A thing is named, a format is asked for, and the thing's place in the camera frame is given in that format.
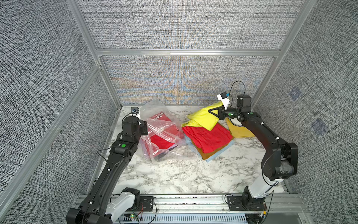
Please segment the red striped waistband shorts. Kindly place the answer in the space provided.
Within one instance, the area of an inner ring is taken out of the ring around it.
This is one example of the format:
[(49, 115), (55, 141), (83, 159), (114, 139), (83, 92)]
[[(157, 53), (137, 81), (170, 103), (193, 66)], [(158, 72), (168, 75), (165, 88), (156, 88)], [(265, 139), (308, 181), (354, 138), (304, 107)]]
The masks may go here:
[(175, 156), (173, 151), (186, 144), (183, 131), (164, 112), (147, 119), (148, 135), (140, 143), (146, 159), (159, 161), (164, 156)]

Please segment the clear plastic vacuum bag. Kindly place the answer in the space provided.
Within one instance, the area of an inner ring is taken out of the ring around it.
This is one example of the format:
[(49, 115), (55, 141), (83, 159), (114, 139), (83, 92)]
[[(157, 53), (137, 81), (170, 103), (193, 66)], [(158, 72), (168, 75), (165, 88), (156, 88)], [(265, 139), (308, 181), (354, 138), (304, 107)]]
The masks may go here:
[(188, 147), (180, 121), (158, 98), (139, 109), (140, 117), (147, 122), (148, 134), (139, 144), (143, 159), (158, 164), (167, 160), (194, 160), (197, 153)]

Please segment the yellow garment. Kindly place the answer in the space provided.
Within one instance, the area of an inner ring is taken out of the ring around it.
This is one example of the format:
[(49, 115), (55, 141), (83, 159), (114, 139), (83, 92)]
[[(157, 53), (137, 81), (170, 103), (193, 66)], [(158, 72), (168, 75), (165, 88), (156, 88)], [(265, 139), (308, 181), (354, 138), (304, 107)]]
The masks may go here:
[(189, 119), (189, 121), (181, 124), (181, 127), (203, 127), (208, 131), (212, 131), (212, 129), (218, 123), (219, 119), (212, 115), (209, 112), (209, 109), (214, 109), (221, 106), (223, 106), (223, 103), (219, 101), (187, 115), (186, 117)]

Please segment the light blue trousers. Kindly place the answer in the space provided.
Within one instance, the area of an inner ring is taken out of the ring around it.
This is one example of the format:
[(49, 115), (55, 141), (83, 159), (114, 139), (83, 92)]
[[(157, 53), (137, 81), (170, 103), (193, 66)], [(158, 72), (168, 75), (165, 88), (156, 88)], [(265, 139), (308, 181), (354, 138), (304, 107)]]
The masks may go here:
[(232, 139), (227, 145), (224, 145), (223, 147), (218, 148), (211, 153), (205, 154), (203, 153), (201, 148), (197, 148), (197, 146), (193, 144), (192, 140), (189, 137), (187, 137), (186, 135), (184, 135), (184, 137), (188, 147), (206, 162), (212, 161), (234, 145), (234, 139)]

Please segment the red garment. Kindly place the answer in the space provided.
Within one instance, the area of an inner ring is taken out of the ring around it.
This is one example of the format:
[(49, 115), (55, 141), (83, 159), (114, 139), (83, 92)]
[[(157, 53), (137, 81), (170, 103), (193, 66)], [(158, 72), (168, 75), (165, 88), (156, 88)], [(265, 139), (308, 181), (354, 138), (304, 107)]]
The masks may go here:
[(183, 127), (184, 134), (193, 142), (193, 144), (208, 154), (218, 148), (224, 147), (233, 140), (231, 133), (217, 123), (211, 131), (204, 127)]

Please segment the brown garment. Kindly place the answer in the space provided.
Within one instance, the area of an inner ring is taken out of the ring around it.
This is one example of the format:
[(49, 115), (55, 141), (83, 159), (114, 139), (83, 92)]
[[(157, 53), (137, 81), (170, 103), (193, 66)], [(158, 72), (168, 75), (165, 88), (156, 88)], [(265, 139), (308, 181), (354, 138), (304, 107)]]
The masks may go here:
[(200, 155), (202, 157), (203, 160), (205, 160), (206, 162), (210, 162), (212, 161), (214, 158), (218, 157), (220, 154), (222, 154), (223, 152), (225, 152), (226, 150), (228, 150), (231, 146), (233, 146), (234, 144), (234, 138), (226, 145), (216, 149), (215, 151), (211, 152), (211, 153), (204, 153), (203, 150), (201, 148), (198, 148), (193, 141), (191, 141), (193, 147), (196, 149), (198, 155)]

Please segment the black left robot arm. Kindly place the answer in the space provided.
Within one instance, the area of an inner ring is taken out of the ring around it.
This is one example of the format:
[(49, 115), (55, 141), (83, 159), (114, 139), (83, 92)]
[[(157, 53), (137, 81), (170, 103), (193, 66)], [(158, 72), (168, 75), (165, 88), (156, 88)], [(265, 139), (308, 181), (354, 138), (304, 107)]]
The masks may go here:
[(138, 149), (141, 136), (148, 135), (147, 122), (136, 116), (124, 118), (122, 131), (110, 147), (105, 168), (87, 197), (77, 209), (71, 208), (66, 215), (68, 224), (112, 224), (126, 210), (139, 204), (140, 191), (126, 188), (115, 203), (108, 208), (117, 181)]

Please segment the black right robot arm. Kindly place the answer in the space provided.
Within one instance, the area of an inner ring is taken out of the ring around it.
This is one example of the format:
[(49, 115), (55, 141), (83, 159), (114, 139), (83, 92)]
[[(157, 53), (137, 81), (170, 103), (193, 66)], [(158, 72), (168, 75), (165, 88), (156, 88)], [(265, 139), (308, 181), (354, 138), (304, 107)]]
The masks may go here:
[(209, 110), (220, 120), (237, 119), (264, 146), (266, 153), (261, 162), (261, 175), (244, 189), (241, 205), (245, 210), (261, 209), (271, 189), (280, 182), (297, 173), (298, 146), (279, 137), (262, 120), (260, 115), (251, 111), (251, 97), (238, 96), (235, 107), (231, 107), (229, 94), (223, 92), (217, 96), (222, 105)]

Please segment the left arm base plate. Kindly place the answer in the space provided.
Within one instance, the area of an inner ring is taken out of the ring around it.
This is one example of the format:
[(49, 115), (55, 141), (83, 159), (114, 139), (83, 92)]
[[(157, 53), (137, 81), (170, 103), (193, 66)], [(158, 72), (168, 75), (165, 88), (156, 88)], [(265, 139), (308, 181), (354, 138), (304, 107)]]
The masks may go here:
[(126, 212), (135, 211), (153, 211), (154, 197), (153, 196), (141, 196), (138, 203), (135, 203), (132, 208), (126, 210)]

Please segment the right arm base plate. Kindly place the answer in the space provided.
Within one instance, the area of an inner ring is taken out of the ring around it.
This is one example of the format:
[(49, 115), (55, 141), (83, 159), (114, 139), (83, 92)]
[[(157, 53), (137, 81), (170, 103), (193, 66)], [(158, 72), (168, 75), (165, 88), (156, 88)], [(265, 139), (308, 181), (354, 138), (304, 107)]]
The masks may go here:
[(264, 198), (252, 198), (250, 196), (226, 195), (225, 202), (230, 211), (263, 211), (265, 209)]

